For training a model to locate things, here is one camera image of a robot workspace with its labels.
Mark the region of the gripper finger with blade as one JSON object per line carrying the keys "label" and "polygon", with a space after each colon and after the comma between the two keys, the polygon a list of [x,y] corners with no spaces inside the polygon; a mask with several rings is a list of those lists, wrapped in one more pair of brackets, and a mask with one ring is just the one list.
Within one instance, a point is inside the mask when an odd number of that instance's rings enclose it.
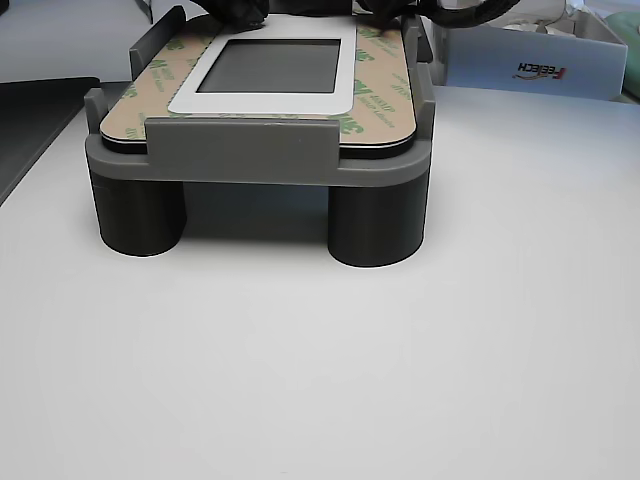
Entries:
{"label": "gripper finger with blade", "polygon": [[267,0],[211,0],[207,12],[224,24],[237,28],[261,26],[269,15]]}

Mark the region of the blue padded gripper finger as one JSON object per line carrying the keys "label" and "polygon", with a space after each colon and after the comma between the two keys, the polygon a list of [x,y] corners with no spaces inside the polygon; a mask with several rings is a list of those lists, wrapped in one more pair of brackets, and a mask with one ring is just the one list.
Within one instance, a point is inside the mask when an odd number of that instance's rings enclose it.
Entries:
{"label": "blue padded gripper finger", "polygon": [[415,2],[408,0],[356,0],[355,3],[366,12],[364,23],[381,32],[395,29],[401,16],[415,12]]}

